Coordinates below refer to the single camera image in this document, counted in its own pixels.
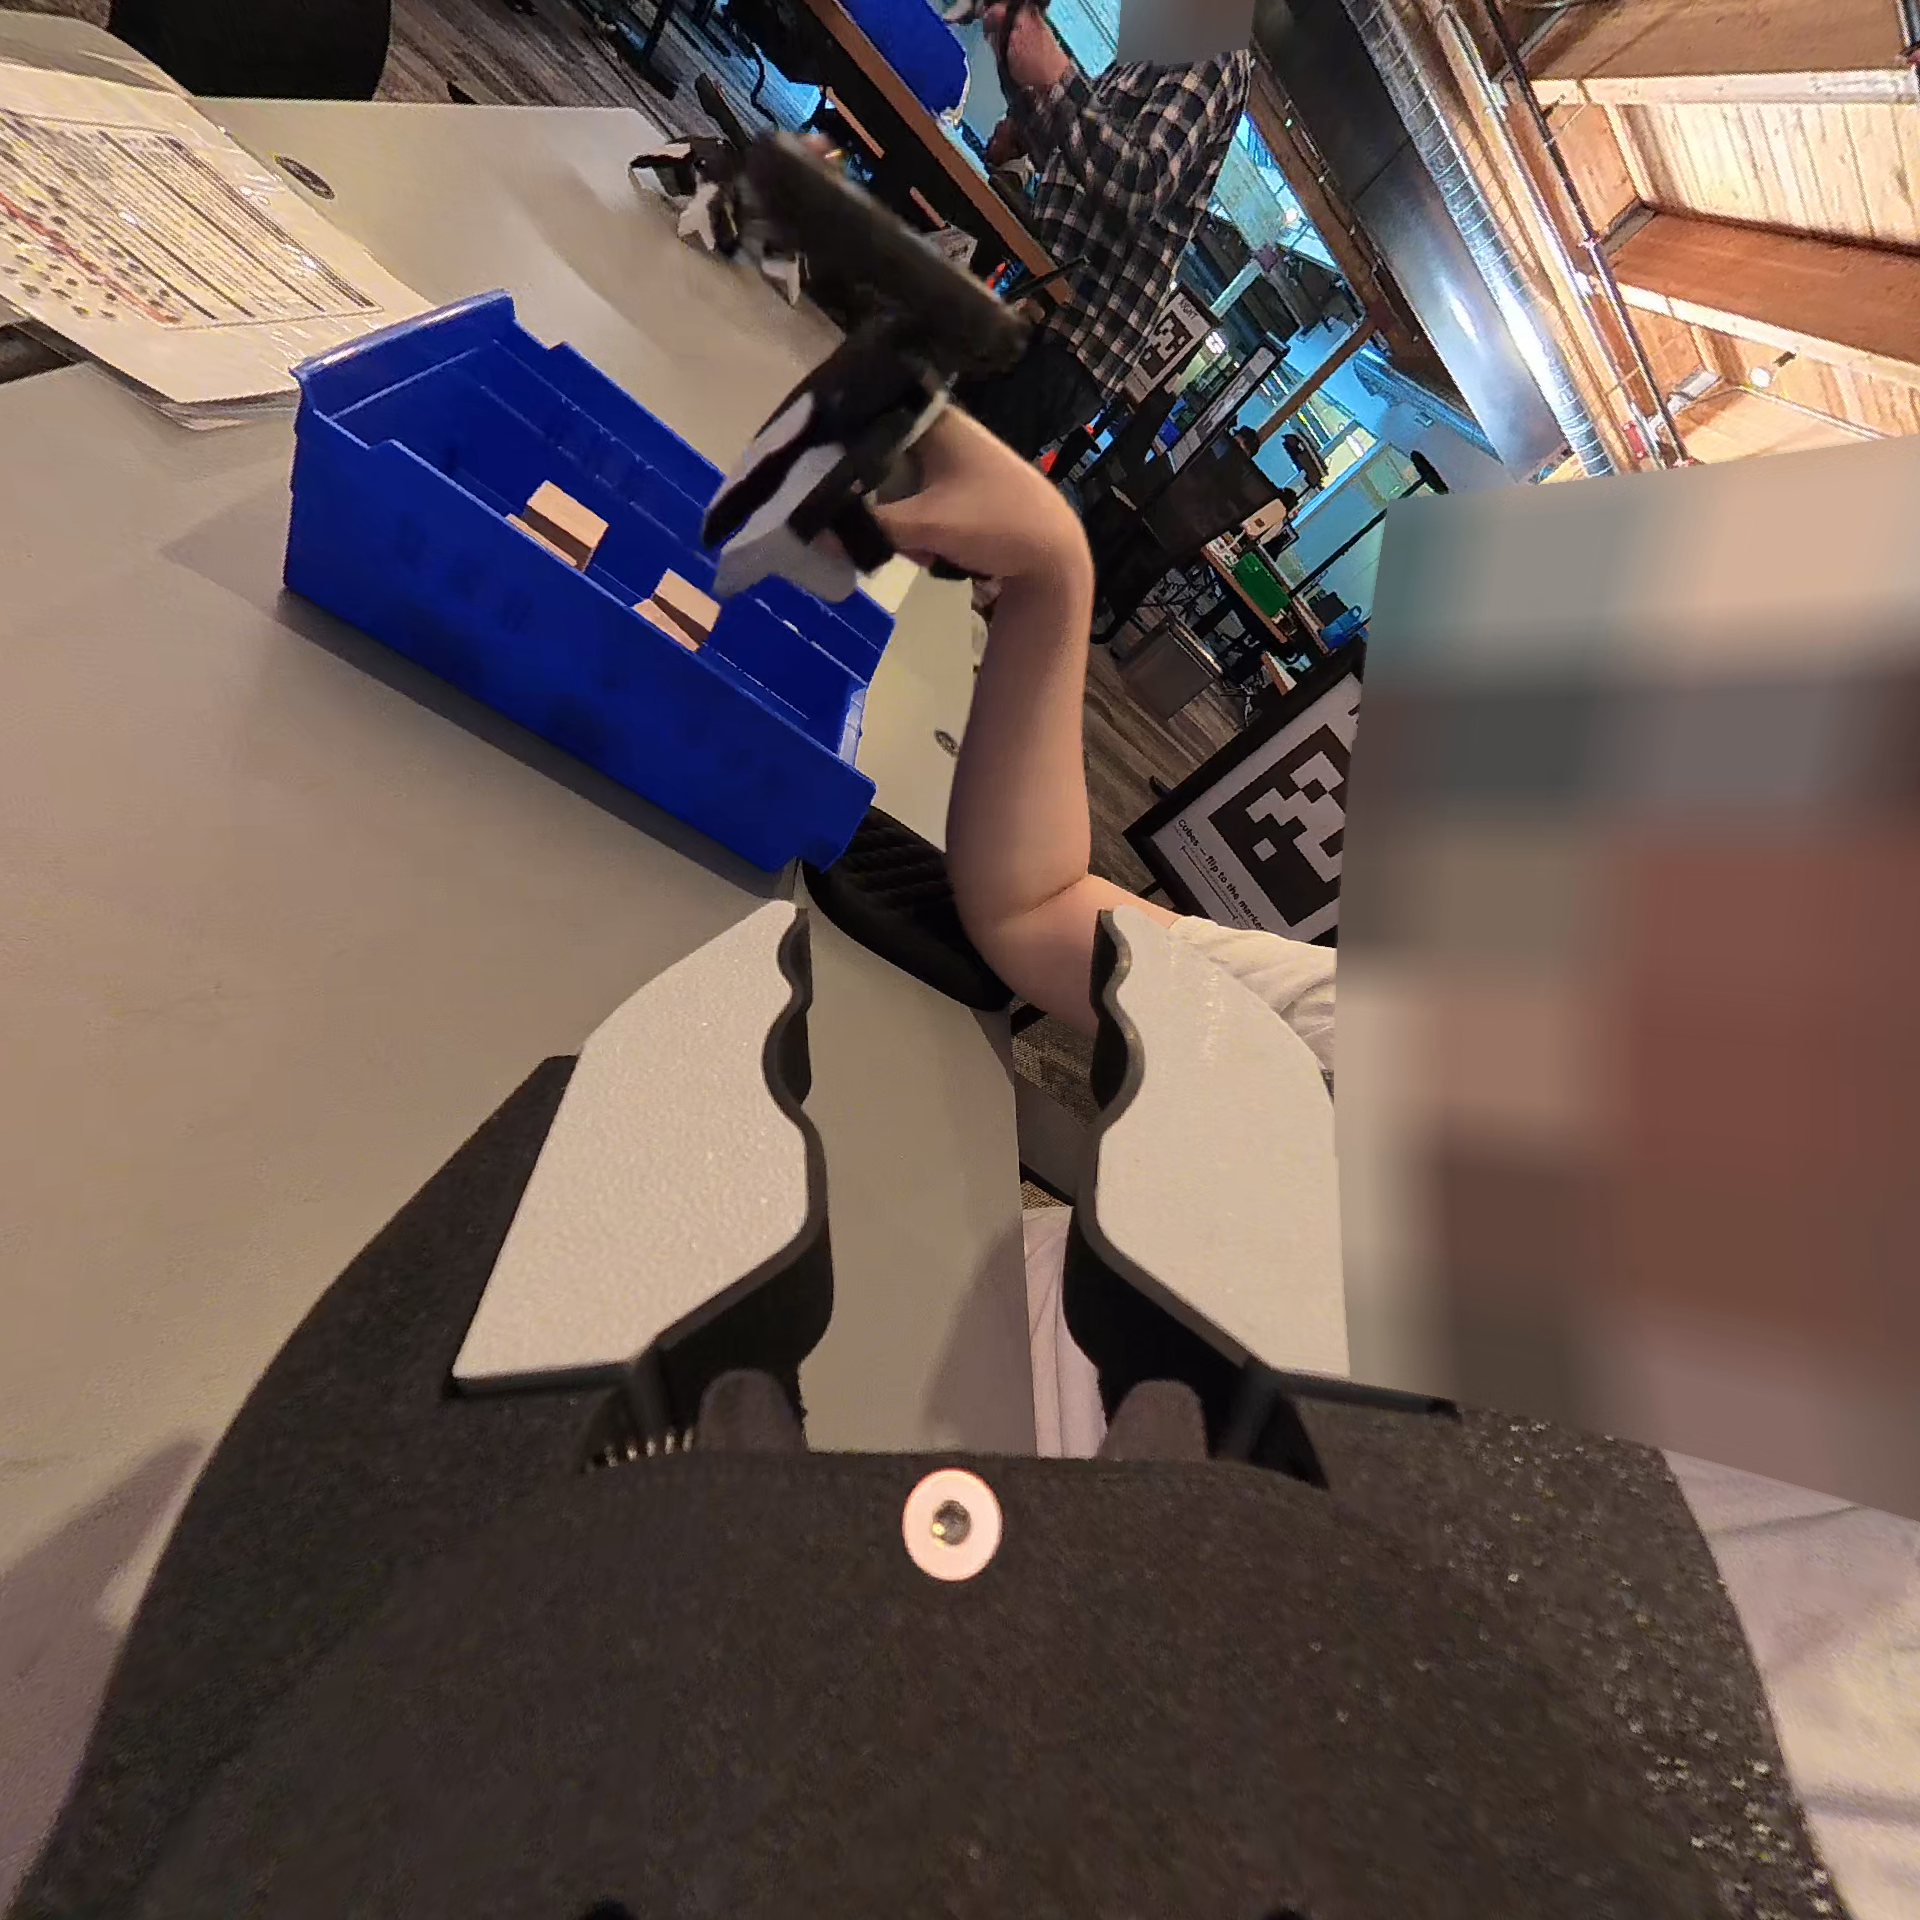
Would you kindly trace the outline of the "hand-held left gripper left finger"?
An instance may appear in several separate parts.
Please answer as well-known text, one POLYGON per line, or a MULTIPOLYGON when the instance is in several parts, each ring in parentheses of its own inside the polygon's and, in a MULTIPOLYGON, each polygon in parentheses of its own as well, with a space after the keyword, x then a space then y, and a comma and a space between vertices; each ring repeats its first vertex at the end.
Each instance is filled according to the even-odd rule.
POLYGON ((801 1397, 832 1319, 826 1147, 809 1093, 809 921, 765 902, 626 996, 583 1045, 450 1385, 611 1385, 645 1443, 706 1387, 801 1397))

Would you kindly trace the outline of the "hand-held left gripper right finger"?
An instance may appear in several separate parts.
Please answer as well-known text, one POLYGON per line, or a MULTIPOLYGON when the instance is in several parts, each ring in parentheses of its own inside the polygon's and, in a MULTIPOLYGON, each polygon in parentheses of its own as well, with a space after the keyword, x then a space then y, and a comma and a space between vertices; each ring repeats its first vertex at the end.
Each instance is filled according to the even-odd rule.
POLYGON ((1336 1103, 1323 1063, 1241 973, 1140 908, 1093 951, 1098 1118, 1063 1317, 1108 1410, 1148 1381, 1209 1419, 1283 1390, 1348 1397, 1336 1103))

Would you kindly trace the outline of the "blue plastic bin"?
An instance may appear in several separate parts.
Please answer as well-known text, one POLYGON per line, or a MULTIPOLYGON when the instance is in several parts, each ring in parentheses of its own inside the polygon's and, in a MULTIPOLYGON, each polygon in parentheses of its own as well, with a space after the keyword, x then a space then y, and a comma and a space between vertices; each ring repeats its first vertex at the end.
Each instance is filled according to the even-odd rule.
POLYGON ((751 865, 835 865, 873 804, 858 743, 889 610, 768 580, 720 601, 700 653, 645 623, 663 567, 713 595, 722 473, 505 292, 296 381, 290 591, 751 865), (612 589, 511 526, 544 482, 609 519, 612 589))

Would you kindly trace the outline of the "person's right forearm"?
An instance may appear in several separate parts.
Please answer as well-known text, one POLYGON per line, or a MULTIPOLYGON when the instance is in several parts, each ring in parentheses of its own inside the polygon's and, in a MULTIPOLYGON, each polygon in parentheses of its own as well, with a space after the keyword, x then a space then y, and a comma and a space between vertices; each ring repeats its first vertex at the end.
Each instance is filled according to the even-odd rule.
POLYGON ((1055 562, 999 580, 946 813, 957 917, 999 979, 1091 1038, 1099 917, 1140 905, 1093 875, 1085 686, 1093 562, 1079 519, 1055 562))

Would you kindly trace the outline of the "person's right hand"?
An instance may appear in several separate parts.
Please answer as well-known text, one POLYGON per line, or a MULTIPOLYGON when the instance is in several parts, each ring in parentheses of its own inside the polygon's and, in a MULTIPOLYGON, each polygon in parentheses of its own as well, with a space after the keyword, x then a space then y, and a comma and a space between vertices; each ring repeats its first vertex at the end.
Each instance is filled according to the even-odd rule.
POLYGON ((967 412, 944 409, 908 454, 908 491, 873 505, 897 551, 1007 583, 1056 559, 1073 527, 1056 490, 967 412))

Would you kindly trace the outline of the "blue background bin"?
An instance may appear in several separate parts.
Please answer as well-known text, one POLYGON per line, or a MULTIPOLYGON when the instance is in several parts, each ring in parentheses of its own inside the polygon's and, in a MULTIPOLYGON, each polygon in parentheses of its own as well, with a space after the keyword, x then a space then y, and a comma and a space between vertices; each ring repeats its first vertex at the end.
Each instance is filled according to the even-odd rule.
POLYGON ((969 55, 935 4, 901 0, 842 6, 927 113, 961 114, 969 97, 969 55))

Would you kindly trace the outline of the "small marker sign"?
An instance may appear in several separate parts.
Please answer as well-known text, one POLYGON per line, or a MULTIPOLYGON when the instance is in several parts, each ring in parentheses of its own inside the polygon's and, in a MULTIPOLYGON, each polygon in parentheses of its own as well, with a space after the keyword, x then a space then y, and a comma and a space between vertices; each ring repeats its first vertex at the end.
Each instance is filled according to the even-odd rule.
POLYGON ((1169 378, 1180 372, 1211 329, 1215 316, 1209 309, 1196 301, 1187 287, 1175 290, 1162 309, 1136 361, 1140 394, 1152 394, 1169 378))

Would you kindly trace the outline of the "framed marker poster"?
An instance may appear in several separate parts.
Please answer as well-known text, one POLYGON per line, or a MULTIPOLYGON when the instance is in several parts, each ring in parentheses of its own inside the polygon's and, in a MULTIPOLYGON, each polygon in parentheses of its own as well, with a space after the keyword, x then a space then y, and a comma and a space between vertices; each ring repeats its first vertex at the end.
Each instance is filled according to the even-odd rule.
POLYGON ((1348 773, 1365 668, 1348 639, 1127 826, 1183 914, 1338 947, 1348 773))

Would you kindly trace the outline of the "black mesh chair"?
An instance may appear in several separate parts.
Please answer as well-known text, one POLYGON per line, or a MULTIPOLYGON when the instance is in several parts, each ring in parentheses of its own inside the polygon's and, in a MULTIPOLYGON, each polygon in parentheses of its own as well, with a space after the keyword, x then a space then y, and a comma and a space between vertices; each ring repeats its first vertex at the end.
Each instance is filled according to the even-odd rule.
POLYGON ((883 806, 869 806, 835 865, 802 861, 801 875, 831 924, 921 985, 976 1012, 1015 1004, 957 917, 944 853, 883 806))

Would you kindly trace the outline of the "printed sheet in plastic sleeve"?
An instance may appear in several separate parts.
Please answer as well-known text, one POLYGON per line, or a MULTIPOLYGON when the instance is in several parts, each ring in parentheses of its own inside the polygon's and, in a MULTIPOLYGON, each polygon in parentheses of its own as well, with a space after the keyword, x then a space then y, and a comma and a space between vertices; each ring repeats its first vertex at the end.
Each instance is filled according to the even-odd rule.
POLYGON ((173 94, 3 63, 5 309, 165 414, 298 404, 312 357, 431 301, 173 94))

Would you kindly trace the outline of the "metal ventilation duct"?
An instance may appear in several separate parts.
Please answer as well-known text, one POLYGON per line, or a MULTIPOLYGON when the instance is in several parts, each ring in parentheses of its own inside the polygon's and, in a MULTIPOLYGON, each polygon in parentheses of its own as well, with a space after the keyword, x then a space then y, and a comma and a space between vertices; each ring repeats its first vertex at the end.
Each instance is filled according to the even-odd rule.
POLYGON ((1539 475, 1557 454, 1587 475, 1616 473, 1545 303, 1437 103, 1421 37, 1393 4, 1341 11, 1408 148, 1362 194, 1368 221, 1476 430, 1514 475, 1539 475))

